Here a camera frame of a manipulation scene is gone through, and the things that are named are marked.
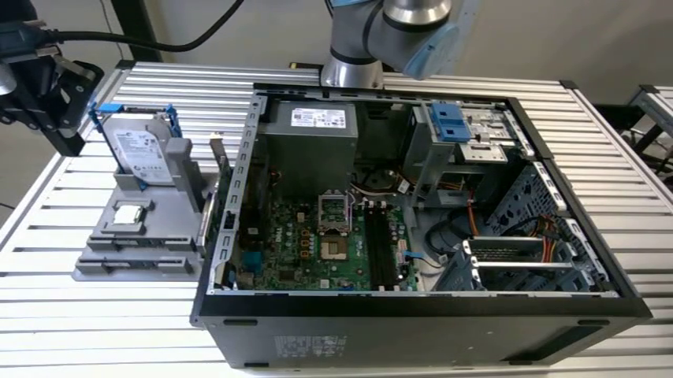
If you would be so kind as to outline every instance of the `blue plastic latch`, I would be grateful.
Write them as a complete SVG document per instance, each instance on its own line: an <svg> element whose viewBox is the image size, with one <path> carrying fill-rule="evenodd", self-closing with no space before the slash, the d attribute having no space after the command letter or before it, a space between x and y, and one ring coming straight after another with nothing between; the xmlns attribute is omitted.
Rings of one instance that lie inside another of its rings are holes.
<svg viewBox="0 0 673 378"><path fill-rule="evenodd" d="M247 250L243 253L243 269L255 275L262 273L262 252Z"/></svg>
<svg viewBox="0 0 673 378"><path fill-rule="evenodd" d="M97 107L97 111L100 113L119 113L123 111L124 105L115 104L113 102L105 102Z"/></svg>
<svg viewBox="0 0 673 378"><path fill-rule="evenodd" d="M423 254L422 253L419 253L419 252L411 252L410 250L406 250L403 252L403 255L408 256L411 258L423 258Z"/></svg>
<svg viewBox="0 0 673 378"><path fill-rule="evenodd" d="M430 118L443 142L467 142L473 137L465 124L463 112L455 104L434 103L430 105Z"/></svg>

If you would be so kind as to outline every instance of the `cable connector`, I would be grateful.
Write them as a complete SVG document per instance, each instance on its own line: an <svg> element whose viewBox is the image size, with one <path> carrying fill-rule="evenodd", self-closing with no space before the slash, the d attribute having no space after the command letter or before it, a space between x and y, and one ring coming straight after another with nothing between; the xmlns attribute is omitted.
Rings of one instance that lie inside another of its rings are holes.
<svg viewBox="0 0 673 378"><path fill-rule="evenodd" d="M57 54L40 20L0 23L0 61L15 63Z"/></svg>

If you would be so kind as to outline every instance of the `black cable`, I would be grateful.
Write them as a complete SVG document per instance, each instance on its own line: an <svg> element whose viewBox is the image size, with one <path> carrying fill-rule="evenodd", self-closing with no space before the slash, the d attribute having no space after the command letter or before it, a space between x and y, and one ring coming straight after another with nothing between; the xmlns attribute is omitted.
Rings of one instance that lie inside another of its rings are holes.
<svg viewBox="0 0 673 378"><path fill-rule="evenodd" d="M112 33L112 26L109 25L109 17L107 16L107 7L105 3L103 0L97 0L101 3L101 8L103 8L103 16L105 17L105 25L107 25L107 30L109 33ZM124 59L124 53L121 52L121 46L119 46L119 43L116 44L116 50L119 51L119 56L121 57L121 60Z"/></svg>
<svg viewBox="0 0 673 378"><path fill-rule="evenodd" d="M521 222L518 222L517 224L514 224L509 229L506 229L502 233L501 233L501 236L507 236L511 232L514 232L515 230L518 230L521 227L523 227L526 224L529 224L530 222L535 221L538 217L530 217L530 218L526 218L525 220L522 220Z"/></svg>
<svg viewBox="0 0 673 378"><path fill-rule="evenodd" d="M244 0L235 0L231 7L227 9L226 13L222 15L220 19L212 24L208 30L189 43L184 45L168 45L165 43L157 43L145 41L137 38L127 37L125 35L104 33L100 31L59 31L51 30L48 34L53 42L64 43L65 41L103 41L113 43L124 43L127 45L144 47L147 49L153 49L159 51L167 51L169 53L184 53L185 51L193 50L199 47L203 42L218 32L222 25L230 20L231 16L236 10L239 10L240 4Z"/></svg>
<svg viewBox="0 0 673 378"><path fill-rule="evenodd" d="M449 231L451 231L451 233L459 238L459 239L467 239L470 237L470 234L467 234L463 230L461 230L454 224L453 224L453 221L455 220L455 218L458 217L458 214L463 211L467 211L467 207L463 207L463 208L459 208L459 209L454 209L451 210L449 213L447 213L447 219L446 220L441 220L438 223L435 223L430 228L428 230L426 231L424 233L424 236L423 236L423 241L424 241L424 244L426 246L428 247L428 249L435 253L435 254L449 254L449 253L455 253L457 250L455 248L453 248L453 246L449 245L449 243L446 242L446 240L442 238L442 241L446 243L446 247L450 249L449 251L446 251L443 248L438 248L434 244L433 244L433 234L435 232L441 232L442 228L447 227L449 228Z"/></svg>
<svg viewBox="0 0 673 378"><path fill-rule="evenodd" d="M412 258L414 260L422 260L427 265L430 265L431 268L441 269L441 265L433 264L426 258Z"/></svg>
<svg viewBox="0 0 673 378"><path fill-rule="evenodd" d="M334 17L334 9L331 0L324 0L324 8L327 8L328 16Z"/></svg>

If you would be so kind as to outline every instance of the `wire bundle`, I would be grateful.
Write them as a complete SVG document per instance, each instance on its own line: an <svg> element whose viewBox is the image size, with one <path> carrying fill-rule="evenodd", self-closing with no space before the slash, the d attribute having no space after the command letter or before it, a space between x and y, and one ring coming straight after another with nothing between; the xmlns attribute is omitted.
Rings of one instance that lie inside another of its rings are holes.
<svg viewBox="0 0 673 378"><path fill-rule="evenodd" d="M557 248L557 240L551 241L551 238L547 237L549 233L557 233L557 222L547 216L541 215L537 218L537 225L529 236L537 236L542 231L542 261L541 262L553 262L554 261L554 250Z"/></svg>
<svg viewBox="0 0 673 378"><path fill-rule="evenodd" d="M470 221L470 230L473 231L473 235L479 236L479 231L477 229L477 222L474 221L473 202L474 202L474 191L470 191L470 198L467 199L467 219Z"/></svg>

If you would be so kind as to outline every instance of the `power cable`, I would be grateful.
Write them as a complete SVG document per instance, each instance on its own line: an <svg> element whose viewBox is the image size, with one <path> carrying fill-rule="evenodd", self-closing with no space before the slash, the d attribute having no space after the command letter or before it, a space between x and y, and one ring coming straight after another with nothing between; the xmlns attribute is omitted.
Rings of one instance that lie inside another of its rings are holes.
<svg viewBox="0 0 673 378"><path fill-rule="evenodd" d="M324 8L327 8L328 16L334 18L334 8L331 0L324 0Z"/></svg>
<svg viewBox="0 0 673 378"><path fill-rule="evenodd" d="M200 35L189 43L184 45L168 45L165 43L145 41L137 38L128 37L125 35L105 33L100 31L59 31L51 30L48 31L49 39L53 42L64 43L65 41L103 41L103 42L113 42L113 43L124 43L127 45L144 47L147 49L167 51L169 53L184 53L185 51L193 50L199 47L203 42L208 40L208 38L220 30L222 25L230 20L231 16L234 16L236 10L240 8L240 4L243 4L244 0L235 0L231 7L227 9L226 13L222 15L220 19L212 24L212 26L205 30L205 32Z"/></svg>

